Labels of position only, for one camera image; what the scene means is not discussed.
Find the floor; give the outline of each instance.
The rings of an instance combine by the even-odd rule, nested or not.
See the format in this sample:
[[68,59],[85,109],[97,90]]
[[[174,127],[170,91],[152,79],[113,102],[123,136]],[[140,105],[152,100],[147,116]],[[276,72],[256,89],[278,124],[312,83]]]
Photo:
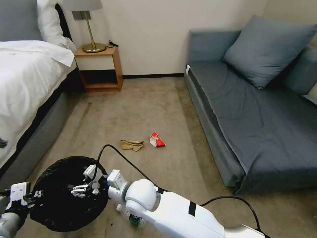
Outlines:
[[[231,195],[222,183],[183,78],[127,79],[120,93],[73,95],[70,102],[65,127],[31,174],[30,182],[58,159],[71,155],[96,158],[106,143],[119,147],[120,139],[145,140],[140,151],[123,153],[159,186],[198,204]],[[149,143],[152,132],[157,132],[167,146],[154,148]],[[142,178],[111,149],[104,151],[101,163],[107,171],[120,169],[126,179]],[[262,230],[272,238],[317,237],[316,191],[243,198],[253,206]],[[94,222],[70,233],[52,232],[27,219],[17,237],[165,237],[151,224],[134,228],[115,207],[108,202]],[[239,201],[220,200],[206,208],[225,226],[243,223],[255,227],[252,213]]]

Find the white duvet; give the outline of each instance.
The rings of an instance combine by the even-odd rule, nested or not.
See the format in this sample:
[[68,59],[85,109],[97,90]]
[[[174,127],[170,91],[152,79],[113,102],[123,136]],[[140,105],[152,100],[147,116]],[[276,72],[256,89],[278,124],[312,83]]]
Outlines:
[[0,167],[73,61],[71,50],[44,41],[0,42]]

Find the nightstand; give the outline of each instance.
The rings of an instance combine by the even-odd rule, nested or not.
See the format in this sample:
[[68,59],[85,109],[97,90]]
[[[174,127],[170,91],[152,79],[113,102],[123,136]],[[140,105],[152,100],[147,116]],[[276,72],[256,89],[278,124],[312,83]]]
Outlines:
[[117,47],[97,53],[86,53],[80,47],[74,55],[86,92],[121,91],[123,78]]

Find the gray sofa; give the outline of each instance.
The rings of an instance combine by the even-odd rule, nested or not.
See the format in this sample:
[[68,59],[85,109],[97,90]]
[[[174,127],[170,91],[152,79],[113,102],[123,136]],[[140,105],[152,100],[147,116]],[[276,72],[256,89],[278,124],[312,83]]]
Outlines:
[[185,74],[225,186],[235,194],[317,186],[317,107],[303,97],[317,81],[317,50],[259,90],[223,62],[239,34],[191,30]]

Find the red snack bag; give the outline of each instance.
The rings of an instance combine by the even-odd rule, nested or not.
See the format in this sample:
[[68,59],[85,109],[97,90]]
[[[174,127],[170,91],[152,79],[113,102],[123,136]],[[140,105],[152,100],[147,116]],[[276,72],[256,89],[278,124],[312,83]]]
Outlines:
[[154,147],[158,147],[158,146],[166,146],[166,144],[164,143],[164,141],[161,140],[161,138],[159,137],[159,135],[154,132],[151,134],[150,136],[150,143],[154,146]]

